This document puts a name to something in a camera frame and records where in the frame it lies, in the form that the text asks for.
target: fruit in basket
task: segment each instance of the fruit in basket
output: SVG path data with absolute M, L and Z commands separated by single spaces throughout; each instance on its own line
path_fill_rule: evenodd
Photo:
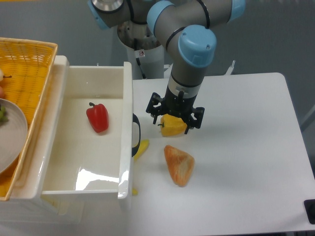
M 0 105 L 0 122 L 9 121 L 8 117 L 5 116 L 6 110 L 4 106 Z
M 108 111 L 103 104 L 95 105 L 94 103 L 89 103 L 92 108 L 87 109 L 87 116 L 89 122 L 96 133 L 100 133 L 108 129 Z
M 161 118 L 161 124 L 158 124 L 161 127 L 162 136 L 174 136 L 183 133 L 187 125 L 181 118 L 165 114 Z
M 172 180 L 178 186 L 184 187 L 188 183 L 193 171 L 195 159 L 188 153 L 171 145 L 165 146 L 164 156 Z

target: yellow basket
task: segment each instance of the yellow basket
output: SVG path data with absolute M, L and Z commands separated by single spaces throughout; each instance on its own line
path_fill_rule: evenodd
M 28 135 L 25 145 L 12 165 L 0 174 L 0 201 L 10 198 L 18 179 L 46 96 L 48 79 L 57 53 L 57 44 L 0 37 L 0 69 L 4 78 L 0 82 L 5 99 L 15 103 L 26 116 Z

